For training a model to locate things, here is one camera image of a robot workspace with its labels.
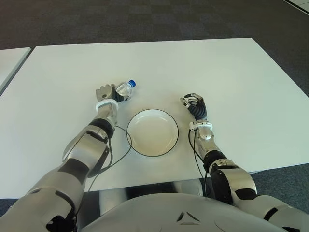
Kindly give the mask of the right robot hand black silver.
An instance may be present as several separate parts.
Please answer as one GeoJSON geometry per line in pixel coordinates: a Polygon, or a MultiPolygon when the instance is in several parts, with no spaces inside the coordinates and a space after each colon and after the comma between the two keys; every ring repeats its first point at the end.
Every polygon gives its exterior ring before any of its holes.
{"type": "Polygon", "coordinates": [[[195,118],[195,120],[206,120],[207,119],[207,109],[204,103],[204,99],[196,94],[189,93],[184,97],[180,98],[182,105],[184,105],[190,114],[195,118]]]}

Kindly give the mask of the left robot hand black silver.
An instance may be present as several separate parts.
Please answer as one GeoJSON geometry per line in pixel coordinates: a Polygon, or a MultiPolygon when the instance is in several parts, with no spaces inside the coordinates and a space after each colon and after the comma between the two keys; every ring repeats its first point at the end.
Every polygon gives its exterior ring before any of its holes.
{"type": "Polygon", "coordinates": [[[115,84],[107,84],[105,86],[101,86],[99,89],[96,89],[96,97],[99,102],[105,99],[112,99],[117,103],[120,103],[131,99],[130,96],[121,95],[116,90],[115,84]]]}

